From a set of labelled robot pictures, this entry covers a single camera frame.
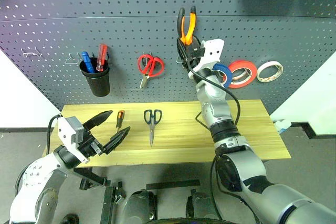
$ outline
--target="black pen holder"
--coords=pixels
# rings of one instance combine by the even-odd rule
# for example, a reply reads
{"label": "black pen holder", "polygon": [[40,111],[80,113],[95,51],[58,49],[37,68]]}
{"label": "black pen holder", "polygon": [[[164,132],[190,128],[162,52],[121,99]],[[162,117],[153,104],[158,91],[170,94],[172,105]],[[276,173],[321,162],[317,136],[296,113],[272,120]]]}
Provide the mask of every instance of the black pen holder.
{"label": "black pen holder", "polygon": [[[93,69],[96,71],[97,58],[90,58]],[[110,67],[107,61],[105,61],[102,72],[89,73],[87,67],[82,61],[79,64],[79,68],[88,82],[92,93],[97,97],[104,97],[110,93],[110,79],[109,71]]]}

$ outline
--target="red scissors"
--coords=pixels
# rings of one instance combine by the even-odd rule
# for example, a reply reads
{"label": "red scissors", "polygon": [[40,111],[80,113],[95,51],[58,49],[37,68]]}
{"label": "red scissors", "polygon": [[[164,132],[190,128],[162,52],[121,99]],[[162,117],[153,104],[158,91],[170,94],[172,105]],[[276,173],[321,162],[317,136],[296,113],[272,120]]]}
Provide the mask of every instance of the red scissors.
{"label": "red scissors", "polygon": [[[159,67],[158,70],[156,70],[156,73],[154,73],[154,69],[156,67]],[[142,73],[142,80],[140,83],[140,89],[144,88],[146,85],[146,82],[149,78],[158,76],[162,73],[164,69],[164,63],[159,57],[153,57],[149,54],[143,54],[138,59],[138,69],[140,73]]]}

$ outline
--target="beige tape roll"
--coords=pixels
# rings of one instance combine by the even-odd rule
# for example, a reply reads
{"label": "beige tape roll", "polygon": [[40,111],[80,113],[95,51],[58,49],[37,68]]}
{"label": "beige tape roll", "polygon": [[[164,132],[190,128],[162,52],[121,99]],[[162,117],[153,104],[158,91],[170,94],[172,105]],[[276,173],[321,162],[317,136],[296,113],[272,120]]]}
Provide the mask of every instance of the beige tape roll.
{"label": "beige tape roll", "polygon": [[[272,66],[275,66],[278,71],[273,74],[272,76],[270,77],[267,77],[267,78],[261,78],[260,77],[260,73],[266,69],[266,68],[269,68],[269,67],[272,67]],[[277,61],[269,61],[267,63],[264,63],[262,64],[259,68],[258,68],[258,71],[257,71],[257,78],[259,81],[261,82],[270,82],[270,81],[274,81],[275,79],[277,79],[280,75],[282,75],[282,73],[284,72],[284,67]]]}

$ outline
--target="pliers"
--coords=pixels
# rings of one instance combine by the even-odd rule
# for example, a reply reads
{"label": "pliers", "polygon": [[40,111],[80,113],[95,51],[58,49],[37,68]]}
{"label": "pliers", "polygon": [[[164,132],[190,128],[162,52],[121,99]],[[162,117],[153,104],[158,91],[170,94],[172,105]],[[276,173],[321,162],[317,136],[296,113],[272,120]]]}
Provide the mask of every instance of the pliers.
{"label": "pliers", "polygon": [[188,33],[186,36],[184,36],[184,8],[182,7],[179,11],[179,16],[177,18],[177,34],[178,38],[184,45],[190,45],[193,42],[196,18],[196,7],[192,6],[190,9],[190,23]]}

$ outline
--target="wooden table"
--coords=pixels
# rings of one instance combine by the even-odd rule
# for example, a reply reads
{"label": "wooden table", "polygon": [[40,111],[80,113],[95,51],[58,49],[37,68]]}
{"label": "wooden table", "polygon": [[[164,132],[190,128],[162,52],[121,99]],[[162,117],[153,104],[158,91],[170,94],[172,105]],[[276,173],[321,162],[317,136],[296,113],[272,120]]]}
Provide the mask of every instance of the wooden table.
{"label": "wooden table", "polygon": [[[228,104],[235,116],[235,102],[228,101]],[[261,159],[290,158],[263,103],[260,100],[241,100],[240,105],[242,113],[238,130],[257,155]],[[163,114],[161,122],[155,127],[152,147],[149,143],[149,127],[143,119],[146,109],[160,109]],[[100,112],[113,110],[104,123],[91,130],[103,145],[116,132],[119,110],[125,110],[122,128],[131,126],[128,136],[115,151],[109,155],[92,157],[88,164],[81,164],[80,167],[210,162],[214,157],[214,143],[210,132],[195,121],[200,109],[199,102],[83,104],[65,105],[62,115],[76,116],[84,123]],[[62,142],[55,127],[51,135],[50,151],[60,144]]]}

